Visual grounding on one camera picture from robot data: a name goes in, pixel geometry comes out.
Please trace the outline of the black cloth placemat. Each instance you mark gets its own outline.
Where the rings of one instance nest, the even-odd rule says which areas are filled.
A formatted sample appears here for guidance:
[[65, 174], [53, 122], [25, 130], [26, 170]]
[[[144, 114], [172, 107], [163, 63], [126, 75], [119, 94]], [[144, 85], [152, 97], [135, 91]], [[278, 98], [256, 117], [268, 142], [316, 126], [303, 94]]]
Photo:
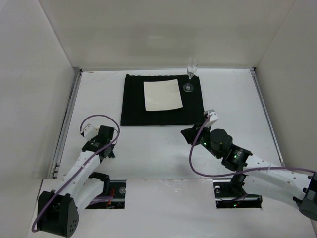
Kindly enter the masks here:
[[[148, 112], [145, 108], [144, 82], [178, 80], [183, 107], [175, 110]], [[188, 80], [187, 75], [125, 77], [121, 126], [193, 125], [205, 120], [199, 77]]]

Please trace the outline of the white square plate black rim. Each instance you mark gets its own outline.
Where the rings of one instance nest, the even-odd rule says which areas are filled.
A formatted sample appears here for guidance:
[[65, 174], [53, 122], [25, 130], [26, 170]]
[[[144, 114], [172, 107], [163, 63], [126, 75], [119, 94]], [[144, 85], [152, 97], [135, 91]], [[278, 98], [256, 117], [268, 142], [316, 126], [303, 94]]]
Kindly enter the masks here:
[[145, 110], [169, 111], [183, 107], [178, 80], [144, 82]]

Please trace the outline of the clear wine glass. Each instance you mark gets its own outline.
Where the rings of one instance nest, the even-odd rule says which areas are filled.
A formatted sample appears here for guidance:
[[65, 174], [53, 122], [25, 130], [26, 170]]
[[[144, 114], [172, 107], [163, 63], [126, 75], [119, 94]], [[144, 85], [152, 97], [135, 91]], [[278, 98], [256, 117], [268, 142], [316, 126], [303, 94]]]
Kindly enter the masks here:
[[187, 75], [188, 75], [188, 81], [183, 85], [183, 90], [187, 93], [190, 93], [193, 91], [194, 87], [191, 84], [190, 80], [195, 76], [198, 68], [198, 59], [195, 57], [190, 57], [188, 59], [187, 63]]

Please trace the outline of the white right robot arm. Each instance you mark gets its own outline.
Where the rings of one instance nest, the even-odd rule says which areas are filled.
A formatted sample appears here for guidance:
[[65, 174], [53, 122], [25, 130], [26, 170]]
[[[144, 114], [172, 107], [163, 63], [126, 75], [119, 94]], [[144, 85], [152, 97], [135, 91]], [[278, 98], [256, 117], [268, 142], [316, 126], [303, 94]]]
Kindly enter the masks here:
[[224, 129], [204, 126], [181, 131], [192, 147], [203, 146], [230, 170], [231, 183], [241, 193], [281, 201], [311, 220], [317, 219], [317, 173], [313, 170], [276, 166], [233, 143]]

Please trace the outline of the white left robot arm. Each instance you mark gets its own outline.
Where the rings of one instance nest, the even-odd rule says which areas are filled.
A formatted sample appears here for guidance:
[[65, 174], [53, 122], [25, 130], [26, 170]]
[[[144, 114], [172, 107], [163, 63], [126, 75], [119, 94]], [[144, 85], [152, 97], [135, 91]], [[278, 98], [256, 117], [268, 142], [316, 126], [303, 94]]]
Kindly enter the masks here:
[[114, 157], [114, 143], [119, 131], [101, 125], [84, 128], [87, 142], [73, 167], [51, 191], [43, 191], [38, 199], [38, 214], [32, 232], [46, 232], [69, 238], [78, 227], [79, 214], [103, 192], [105, 183], [93, 176], [103, 159]]

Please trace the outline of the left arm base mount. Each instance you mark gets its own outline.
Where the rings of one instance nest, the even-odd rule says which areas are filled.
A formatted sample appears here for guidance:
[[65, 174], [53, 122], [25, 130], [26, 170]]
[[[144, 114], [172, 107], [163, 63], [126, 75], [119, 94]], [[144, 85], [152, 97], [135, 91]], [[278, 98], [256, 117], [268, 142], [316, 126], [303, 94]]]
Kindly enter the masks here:
[[111, 180], [103, 192], [90, 202], [86, 209], [124, 209], [126, 180]]

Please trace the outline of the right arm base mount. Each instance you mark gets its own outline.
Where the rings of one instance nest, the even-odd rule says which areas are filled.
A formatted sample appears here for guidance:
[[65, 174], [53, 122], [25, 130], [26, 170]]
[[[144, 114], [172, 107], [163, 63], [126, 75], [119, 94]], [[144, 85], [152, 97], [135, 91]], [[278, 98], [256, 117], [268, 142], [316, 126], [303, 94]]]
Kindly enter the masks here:
[[247, 194], [244, 189], [246, 175], [213, 180], [215, 204], [217, 209], [238, 209], [262, 207], [262, 196]]

